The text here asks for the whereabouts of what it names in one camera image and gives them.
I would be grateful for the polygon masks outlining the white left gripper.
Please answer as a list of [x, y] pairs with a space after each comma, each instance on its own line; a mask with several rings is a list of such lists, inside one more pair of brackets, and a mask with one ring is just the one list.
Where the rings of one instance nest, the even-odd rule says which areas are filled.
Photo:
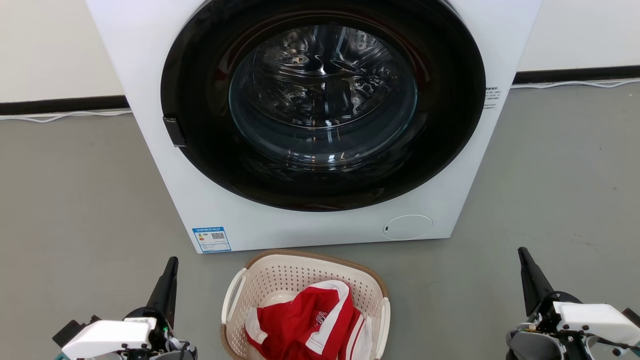
[[[162, 318], [170, 329], [175, 325], [178, 269], [178, 258], [171, 256], [146, 305], [146, 309]], [[122, 354], [126, 351], [151, 349], [149, 337], [156, 325], [153, 317], [98, 320], [67, 342], [62, 353], [69, 360], [123, 360]]]

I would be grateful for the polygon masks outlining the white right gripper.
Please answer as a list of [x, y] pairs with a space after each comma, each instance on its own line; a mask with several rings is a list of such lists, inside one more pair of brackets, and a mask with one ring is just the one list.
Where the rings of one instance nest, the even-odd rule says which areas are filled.
[[[525, 313], [529, 317], [554, 290], [526, 247], [518, 248], [518, 257]], [[635, 346], [640, 340], [639, 326], [612, 305], [554, 301], [553, 309], [560, 316], [558, 330], [583, 331], [629, 346]]]

